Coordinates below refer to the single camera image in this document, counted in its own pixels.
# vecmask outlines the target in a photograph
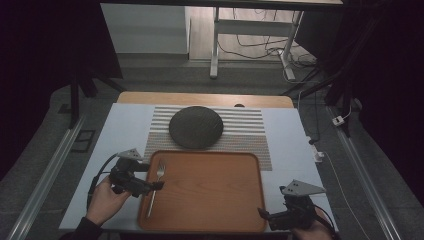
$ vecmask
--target wooden tray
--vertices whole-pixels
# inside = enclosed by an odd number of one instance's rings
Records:
[[[150,160],[147,181],[157,181],[159,160],[166,162],[165,182],[144,197],[138,223],[144,230],[254,233],[265,230],[257,208],[265,208],[259,162],[250,153],[158,151]]]

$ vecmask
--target white table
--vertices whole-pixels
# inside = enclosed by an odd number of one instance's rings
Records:
[[[148,104],[113,105],[60,229],[75,229],[81,217],[85,216],[91,180],[110,156],[132,148],[137,148],[141,155],[144,154],[154,109],[155,105]],[[270,213],[281,212],[286,208],[279,186],[288,185],[293,179],[323,186],[297,110],[262,108],[261,111],[273,168],[272,171],[261,171],[265,206]],[[117,158],[105,170],[112,168],[116,160]],[[136,173],[136,177],[144,179],[146,173]],[[325,194],[313,195],[311,198],[316,205],[333,216]],[[130,197],[103,228],[143,232],[137,224],[140,200],[141,197]]]

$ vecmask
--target robotic arm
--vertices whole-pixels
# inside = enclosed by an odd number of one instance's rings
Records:
[[[312,194],[324,193],[324,188],[293,180],[287,187],[280,187],[280,191],[284,195],[287,211],[270,214],[266,210],[258,208],[259,215],[268,221],[272,231],[293,228],[309,229],[316,220],[331,231],[334,239],[338,239],[334,226],[316,213],[315,207],[317,206],[309,197]]]
[[[112,155],[102,166],[97,176],[93,178],[90,190],[88,191],[87,209],[90,206],[91,197],[99,181],[100,175],[103,173],[107,164],[115,157],[119,157],[119,159],[110,171],[109,178],[114,185],[112,189],[116,194],[120,194],[123,191],[129,191],[132,193],[133,197],[138,197],[140,194],[145,196],[151,191],[161,190],[163,188],[164,182],[149,183],[135,177],[134,172],[147,172],[150,168],[150,164],[143,162],[139,163],[139,161],[142,161],[140,154],[136,149],[131,149]]]

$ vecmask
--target fork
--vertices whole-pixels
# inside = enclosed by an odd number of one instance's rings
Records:
[[[159,181],[160,178],[163,177],[163,175],[165,174],[165,163],[162,160],[159,161],[159,167],[156,174],[158,175],[157,181]],[[153,202],[155,201],[155,196],[156,196],[156,190],[153,191],[152,198],[150,199],[150,204],[149,204],[149,208],[148,208],[147,216],[146,216],[147,218],[150,217],[150,214],[152,213],[152,207],[153,207]]]

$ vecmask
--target gray floor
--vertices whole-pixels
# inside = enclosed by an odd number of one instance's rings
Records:
[[[139,59],[128,55],[120,56],[120,62],[124,80],[117,82],[131,91],[278,95],[291,86],[282,78],[282,67],[278,63],[221,63],[218,79],[210,80],[208,63],[179,58]],[[301,79],[308,70],[310,69],[295,69],[295,74]],[[92,141],[81,141],[73,145],[73,150],[67,156],[27,239],[58,239],[63,234],[58,230],[60,221],[79,183],[108,111],[118,97],[118,93],[109,86],[97,80],[95,83],[99,89],[98,96],[81,99],[90,106],[90,110],[82,127],[80,140],[92,137]],[[322,100],[325,93],[326,89],[317,92],[316,100],[315,94],[302,99],[300,103],[295,100],[295,106],[299,109],[305,133],[317,138],[317,132],[320,132],[321,139],[315,145],[319,151],[325,153],[325,158],[317,168],[328,190],[340,235],[345,240],[368,237],[386,239],[336,129],[331,125],[327,107]],[[0,183],[0,239],[6,239],[67,130],[69,111],[66,110],[66,104],[69,104],[68,88],[60,89],[52,95],[50,110],[43,124],[16,165]],[[362,129],[357,120],[359,109],[355,106],[353,109],[351,139],[395,220],[402,239],[422,239],[422,206],[390,160]]]

